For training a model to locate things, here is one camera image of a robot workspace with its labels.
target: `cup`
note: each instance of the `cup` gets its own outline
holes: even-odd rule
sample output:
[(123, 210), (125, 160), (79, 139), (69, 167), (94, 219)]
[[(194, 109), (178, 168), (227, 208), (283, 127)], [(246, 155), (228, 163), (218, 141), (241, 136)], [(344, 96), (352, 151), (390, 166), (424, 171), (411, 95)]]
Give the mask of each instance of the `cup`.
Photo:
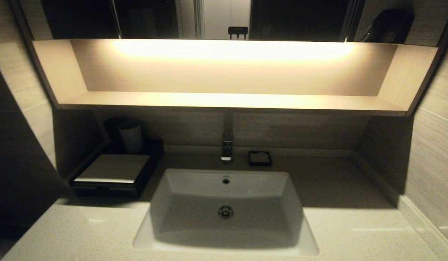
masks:
[(136, 153), (142, 150), (142, 134), (140, 125), (136, 120), (128, 120), (119, 124), (118, 131), (128, 153)]

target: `open shelf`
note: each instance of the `open shelf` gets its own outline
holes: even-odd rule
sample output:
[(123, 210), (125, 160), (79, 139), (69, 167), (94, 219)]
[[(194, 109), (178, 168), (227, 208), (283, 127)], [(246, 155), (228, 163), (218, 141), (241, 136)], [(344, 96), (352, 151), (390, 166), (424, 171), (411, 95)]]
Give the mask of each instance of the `open shelf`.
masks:
[(383, 43), (48, 40), (33, 46), (55, 106), (411, 114), (437, 47)]

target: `sink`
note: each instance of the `sink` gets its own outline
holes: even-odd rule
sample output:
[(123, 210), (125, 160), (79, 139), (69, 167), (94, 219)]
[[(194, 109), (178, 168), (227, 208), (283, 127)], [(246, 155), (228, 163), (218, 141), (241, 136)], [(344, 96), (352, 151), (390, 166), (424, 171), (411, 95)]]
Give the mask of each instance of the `sink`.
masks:
[(166, 170), (133, 246), (319, 254), (289, 174), (265, 171)]

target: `drain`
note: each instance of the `drain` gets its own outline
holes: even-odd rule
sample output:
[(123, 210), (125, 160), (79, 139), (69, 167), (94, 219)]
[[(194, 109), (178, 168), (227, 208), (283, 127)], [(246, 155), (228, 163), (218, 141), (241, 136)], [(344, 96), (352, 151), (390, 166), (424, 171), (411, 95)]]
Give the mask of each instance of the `drain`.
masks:
[(222, 219), (229, 219), (234, 214), (234, 210), (229, 206), (222, 206), (219, 208), (218, 214)]

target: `countertop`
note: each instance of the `countertop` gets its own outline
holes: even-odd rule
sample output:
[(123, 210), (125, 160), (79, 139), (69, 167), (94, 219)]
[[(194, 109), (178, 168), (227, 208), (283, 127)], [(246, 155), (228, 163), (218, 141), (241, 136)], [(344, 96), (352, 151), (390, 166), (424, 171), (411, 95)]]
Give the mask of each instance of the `countertop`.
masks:
[[(438, 260), (414, 228), (350, 159), (273, 156), (272, 160), (272, 167), (250, 167), (245, 156), (235, 157), (232, 165), (223, 165), (218, 155), (166, 154), (140, 200), (59, 200), (3, 260)], [(288, 172), (320, 254), (259, 256), (133, 248), (134, 236), (154, 190), (169, 167)]]

